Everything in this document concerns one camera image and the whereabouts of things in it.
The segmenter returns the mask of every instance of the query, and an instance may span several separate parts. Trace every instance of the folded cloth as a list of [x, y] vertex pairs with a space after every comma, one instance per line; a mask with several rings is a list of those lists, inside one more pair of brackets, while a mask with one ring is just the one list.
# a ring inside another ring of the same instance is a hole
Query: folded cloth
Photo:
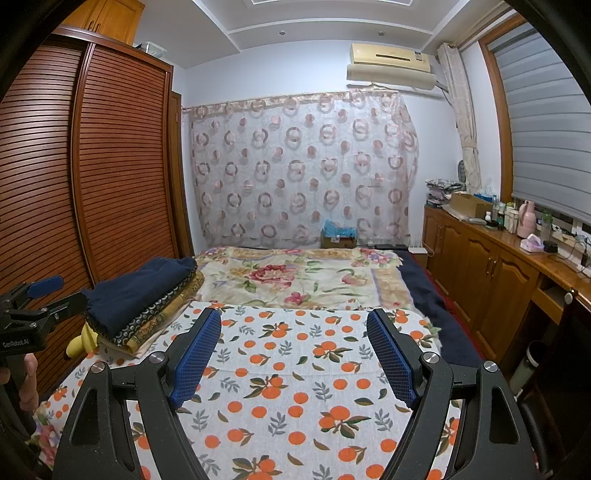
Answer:
[[203, 285], [203, 274], [197, 270], [191, 280], [173, 298], [173, 300], [162, 309], [162, 311], [150, 317], [133, 335], [127, 340], [125, 346], [116, 345], [107, 339], [99, 336], [99, 342], [115, 348], [136, 358], [144, 356], [150, 345], [161, 335], [163, 330], [173, 323], [187, 308], [192, 300], [198, 300], [197, 292]]
[[196, 269], [195, 259], [155, 257], [139, 270], [82, 289], [88, 299], [85, 319], [107, 338], [114, 338], [131, 319], [160, 299]]

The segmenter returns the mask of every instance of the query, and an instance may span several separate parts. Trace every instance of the small box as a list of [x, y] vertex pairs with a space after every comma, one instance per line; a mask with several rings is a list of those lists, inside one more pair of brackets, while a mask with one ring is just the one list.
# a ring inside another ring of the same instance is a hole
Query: small box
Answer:
[[357, 246], [357, 239], [347, 236], [324, 236], [324, 232], [320, 234], [320, 246], [322, 248], [355, 248]]
[[487, 212], [492, 212], [492, 203], [469, 193], [452, 193], [449, 206], [470, 218], [484, 218]]

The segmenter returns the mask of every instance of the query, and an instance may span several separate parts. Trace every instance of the beige curtain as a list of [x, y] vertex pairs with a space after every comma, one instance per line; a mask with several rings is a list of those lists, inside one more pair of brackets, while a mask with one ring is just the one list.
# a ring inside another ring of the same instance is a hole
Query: beige curtain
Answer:
[[456, 125], [460, 134], [464, 168], [466, 169], [466, 190], [469, 193], [475, 193], [482, 187], [482, 179], [476, 145], [474, 106], [472, 105], [466, 69], [457, 48], [451, 48], [447, 43], [444, 43], [437, 50], [437, 54], [443, 67], [449, 93], [452, 96], [453, 111], [456, 114]]

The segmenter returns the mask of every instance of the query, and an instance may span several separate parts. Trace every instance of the window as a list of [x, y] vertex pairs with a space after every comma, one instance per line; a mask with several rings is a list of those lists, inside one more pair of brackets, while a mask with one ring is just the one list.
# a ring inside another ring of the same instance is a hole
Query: window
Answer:
[[500, 33], [481, 45], [496, 89], [499, 127], [505, 120], [508, 129], [509, 137], [505, 132], [503, 139], [502, 130], [501, 137], [502, 175], [512, 171], [509, 196], [591, 223], [591, 105], [531, 25], [514, 22]]

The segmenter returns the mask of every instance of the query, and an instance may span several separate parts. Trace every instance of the floral blanket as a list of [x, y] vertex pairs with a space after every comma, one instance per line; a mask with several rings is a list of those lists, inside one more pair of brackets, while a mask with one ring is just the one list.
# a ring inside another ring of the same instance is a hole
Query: floral blanket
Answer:
[[414, 310], [393, 252], [212, 248], [196, 257], [203, 300], [307, 310]]
[[[210, 303], [193, 302], [151, 345], [166, 350]], [[397, 400], [366, 337], [365, 312], [268, 309], [211, 304], [222, 335], [193, 399], [178, 416], [209, 478], [377, 479], [400, 442], [410, 411]], [[424, 351], [439, 351], [433, 327], [415, 312], [391, 316]], [[33, 441], [53, 464], [70, 406], [90, 366], [138, 362], [101, 346], [36, 412]], [[428, 480], [445, 472], [458, 427], [458, 403]], [[147, 480], [160, 478], [135, 401], [128, 402]]]

